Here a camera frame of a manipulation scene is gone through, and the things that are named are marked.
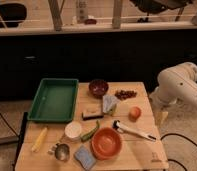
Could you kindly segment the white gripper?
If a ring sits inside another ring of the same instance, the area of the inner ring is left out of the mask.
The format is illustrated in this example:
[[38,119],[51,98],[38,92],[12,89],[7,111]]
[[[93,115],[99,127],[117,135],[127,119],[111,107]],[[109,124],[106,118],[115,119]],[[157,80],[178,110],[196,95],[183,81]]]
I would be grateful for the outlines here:
[[162,111],[157,117],[157,126],[160,127],[168,116],[168,112],[163,111],[167,107],[167,104],[158,97],[158,88],[155,88],[149,95],[149,99],[156,111]]

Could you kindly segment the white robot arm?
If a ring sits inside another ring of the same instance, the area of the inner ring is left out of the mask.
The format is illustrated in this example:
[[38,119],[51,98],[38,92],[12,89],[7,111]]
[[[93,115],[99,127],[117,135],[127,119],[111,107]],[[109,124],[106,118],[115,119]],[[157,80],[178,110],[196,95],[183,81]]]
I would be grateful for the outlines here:
[[158,86],[149,95],[154,105],[155,123],[160,127],[168,116],[167,108],[178,99],[197,110],[197,65],[184,62],[162,70],[157,76]]

